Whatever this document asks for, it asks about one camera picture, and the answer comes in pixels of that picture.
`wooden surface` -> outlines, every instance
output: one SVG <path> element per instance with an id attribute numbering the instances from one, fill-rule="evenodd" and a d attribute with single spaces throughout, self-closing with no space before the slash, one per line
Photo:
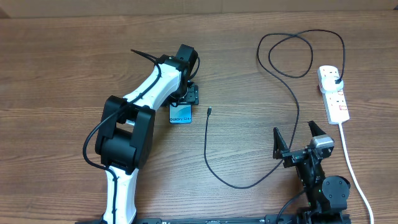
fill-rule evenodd
<path id="1" fill-rule="evenodd" d="M 139 217 L 260 217 L 277 213 L 301 190 L 294 168 L 278 168 L 249 190 L 215 179 L 203 160 L 207 107 L 208 159 L 231 184 L 252 184 L 271 170 L 272 128 L 289 142 L 296 107 L 290 93 L 256 63 L 259 39 L 271 32 L 328 29 L 346 44 L 345 94 L 351 119 L 344 124 L 353 168 L 376 223 L 397 223 L 398 215 L 398 13 L 301 12 L 207 16 L 134 16 L 0 21 L 0 223 L 73 223 L 99 218 L 106 207 L 102 170 L 83 160 L 81 146 L 98 123 L 109 95 L 136 89 L 153 66 L 130 53 L 174 55 L 180 44 L 194 46 L 201 67 L 194 81 L 200 105 L 193 122 L 171 125 L 168 110 L 156 114 L 154 145 L 138 176 Z M 311 138 L 314 120 L 336 141 L 322 162 L 326 175 L 351 181 L 337 126 L 327 124 L 316 70 L 341 68 L 339 40 L 304 35 L 314 48 L 313 69 L 284 80 L 301 108 L 292 149 Z M 267 49 L 280 37 L 270 37 Z M 300 40 L 272 53 L 282 71 L 299 75 L 310 52 Z M 93 149 L 89 157 L 99 161 Z M 305 197 L 287 212 L 306 203 Z M 348 209 L 354 223 L 368 213 L 355 187 Z"/>
<path id="2" fill-rule="evenodd" d="M 11 18 L 393 10 L 398 0 L 0 0 Z"/>

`cable connector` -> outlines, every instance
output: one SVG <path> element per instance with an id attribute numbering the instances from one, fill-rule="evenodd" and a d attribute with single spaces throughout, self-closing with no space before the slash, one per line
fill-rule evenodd
<path id="1" fill-rule="evenodd" d="M 207 116 L 210 116 L 211 114 L 211 106 L 209 106 L 209 108 L 207 109 Z"/>

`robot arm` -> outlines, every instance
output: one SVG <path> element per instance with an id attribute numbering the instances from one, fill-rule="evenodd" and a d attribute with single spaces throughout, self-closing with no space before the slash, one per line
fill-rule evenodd
<path id="1" fill-rule="evenodd" d="M 196 92 L 198 90 L 197 86 L 189 81 L 197 58 L 198 54 L 193 47 L 181 45 L 175 57 L 163 55 L 157 58 L 154 71 L 135 91 L 124 98 L 110 96 L 106 100 L 101 119 L 104 123 L 98 130 L 95 151 L 101 156 L 101 163 L 116 174 L 117 188 L 115 191 L 113 175 L 106 171 L 108 180 L 106 211 L 102 220 L 90 223 L 130 224 L 134 221 L 137 174 L 146 163 L 152 147 L 155 112 L 164 103 L 198 104 L 197 98 L 186 97 L 192 89 Z M 131 102 L 140 95 L 141 98 Z M 109 117 L 121 108 L 125 110 L 119 116 Z M 127 123 L 134 127 L 132 132 L 129 132 L 117 128 L 116 123 Z"/>

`power plug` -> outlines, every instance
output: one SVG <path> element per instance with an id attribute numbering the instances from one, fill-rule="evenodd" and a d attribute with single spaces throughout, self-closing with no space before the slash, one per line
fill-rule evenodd
<path id="1" fill-rule="evenodd" d="M 339 124 L 349 120 L 347 102 L 343 92 L 343 81 L 339 84 L 338 69 L 330 65 L 318 69 L 319 87 L 325 104 L 329 124 Z"/>

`wood grain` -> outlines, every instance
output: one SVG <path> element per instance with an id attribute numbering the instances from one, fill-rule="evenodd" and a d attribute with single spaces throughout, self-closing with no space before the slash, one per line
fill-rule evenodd
<path id="1" fill-rule="evenodd" d="M 139 217 L 260 217 L 277 213 L 301 186 L 295 169 L 278 168 L 248 190 L 215 179 L 203 160 L 206 110 L 208 159 L 234 185 L 249 185 L 271 170 L 272 128 L 289 141 L 296 115 L 292 97 L 256 62 L 259 39 L 271 32 L 328 29 L 346 43 L 345 93 L 351 119 L 344 124 L 351 162 L 372 205 L 376 223 L 398 215 L 398 14 L 300 12 L 205 16 L 116 16 L 0 21 L 0 223 L 73 223 L 98 218 L 106 206 L 105 174 L 83 160 L 81 146 L 100 120 L 109 95 L 133 91 L 152 70 L 130 48 L 173 55 L 180 44 L 201 57 L 195 82 L 200 105 L 189 125 L 171 125 L 158 110 L 154 145 L 138 176 Z M 316 70 L 341 68 L 336 37 L 304 35 L 314 48 L 313 69 L 304 78 L 283 78 L 300 102 L 293 149 L 308 144 L 307 121 L 316 121 L 336 141 L 323 161 L 327 175 L 352 182 L 336 126 L 327 124 Z M 267 49 L 280 40 L 270 37 Z M 308 67 L 308 46 L 291 40 L 272 53 L 276 67 L 299 75 Z M 91 144 L 89 157 L 99 162 Z M 303 206 L 303 197 L 287 212 Z M 354 223 L 368 213 L 352 188 L 348 209 Z"/>

